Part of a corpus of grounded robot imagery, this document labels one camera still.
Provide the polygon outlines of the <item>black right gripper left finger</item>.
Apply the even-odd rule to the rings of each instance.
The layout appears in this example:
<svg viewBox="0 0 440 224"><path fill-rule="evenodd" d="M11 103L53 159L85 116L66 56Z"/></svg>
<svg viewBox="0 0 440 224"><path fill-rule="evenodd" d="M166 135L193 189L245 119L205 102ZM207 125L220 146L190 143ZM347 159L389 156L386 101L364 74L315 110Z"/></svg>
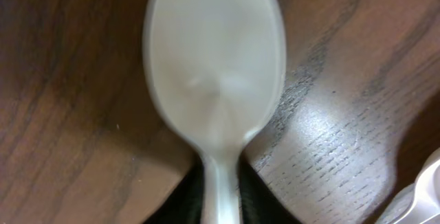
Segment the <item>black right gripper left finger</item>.
<svg viewBox="0 0 440 224"><path fill-rule="evenodd" d="M204 167L198 155L186 176L143 224L200 224L204 194Z"/></svg>

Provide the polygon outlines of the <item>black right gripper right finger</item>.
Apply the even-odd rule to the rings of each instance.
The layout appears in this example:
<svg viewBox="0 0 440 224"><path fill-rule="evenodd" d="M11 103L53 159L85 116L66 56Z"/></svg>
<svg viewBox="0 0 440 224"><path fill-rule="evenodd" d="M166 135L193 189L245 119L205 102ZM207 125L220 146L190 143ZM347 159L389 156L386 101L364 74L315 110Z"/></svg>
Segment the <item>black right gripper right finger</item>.
<svg viewBox="0 0 440 224"><path fill-rule="evenodd" d="M239 159L239 191L244 224L301 224L243 155Z"/></svg>

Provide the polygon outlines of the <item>white plastic spoon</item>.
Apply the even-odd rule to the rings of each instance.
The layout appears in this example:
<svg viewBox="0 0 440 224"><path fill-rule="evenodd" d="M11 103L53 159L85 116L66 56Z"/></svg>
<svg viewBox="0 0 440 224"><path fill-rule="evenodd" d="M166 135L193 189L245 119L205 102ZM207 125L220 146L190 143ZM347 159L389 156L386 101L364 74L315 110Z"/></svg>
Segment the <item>white plastic spoon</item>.
<svg viewBox="0 0 440 224"><path fill-rule="evenodd" d="M238 160L285 81L277 0L149 0L142 53L155 108L202 160L202 222L239 223Z"/></svg>
<svg viewBox="0 0 440 224"><path fill-rule="evenodd" d="M415 182L401 190L376 223L439 223L439 149L427 158Z"/></svg>

